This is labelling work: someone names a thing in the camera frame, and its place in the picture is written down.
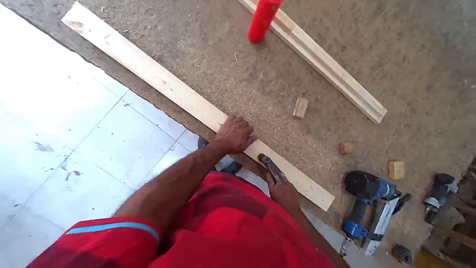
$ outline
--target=red cylinder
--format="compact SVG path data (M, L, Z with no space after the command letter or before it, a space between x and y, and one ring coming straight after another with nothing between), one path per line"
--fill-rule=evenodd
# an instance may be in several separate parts
M263 40L266 31L273 21L274 15L276 15L281 5L281 1L282 0L259 0L248 32L248 38L252 42L259 43Z

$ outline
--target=man's right hand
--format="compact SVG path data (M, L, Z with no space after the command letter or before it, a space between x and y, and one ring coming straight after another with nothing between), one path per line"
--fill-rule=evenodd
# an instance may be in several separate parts
M298 191L290 182L276 183L270 173L266 173L266 182L271 198L294 217L301 212Z
M230 115L218 129L215 141L221 142L228 154L237 154L246 150L256 140L255 136L251 136L252 133L253 127L248 121L243 120L243 117Z

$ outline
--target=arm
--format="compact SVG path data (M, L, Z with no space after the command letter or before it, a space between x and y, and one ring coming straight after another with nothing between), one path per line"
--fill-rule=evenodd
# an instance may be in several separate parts
M165 230L221 158L242 152L255 141L251 133L253 128L247 121L230 116L213 141L146 183L120 206L113 217L149 219Z
M271 175L266 174L271 198L286 210L303 228L307 237L318 246L321 251L338 267L350 268L346 261L335 251L326 239L312 226L301 210L298 199L298 191L292 183L276 183Z

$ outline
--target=shoe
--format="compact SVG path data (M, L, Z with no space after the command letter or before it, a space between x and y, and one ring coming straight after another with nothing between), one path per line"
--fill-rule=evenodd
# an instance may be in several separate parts
M226 172L226 173L230 173L230 174L236 174L241 168L243 167L242 164L236 162L236 161L233 161L231 162L231 164L229 164L227 167L225 167L224 169L220 170L220 172Z
M207 144L209 144L209 142L205 138L198 137L198 141L197 141L197 148L198 149L200 149L202 147L205 147Z

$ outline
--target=red shirt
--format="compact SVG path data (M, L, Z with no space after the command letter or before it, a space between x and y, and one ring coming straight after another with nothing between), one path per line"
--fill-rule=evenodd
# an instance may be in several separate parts
M28 268L335 267L297 222L252 184L210 172L168 235L153 223L82 221Z

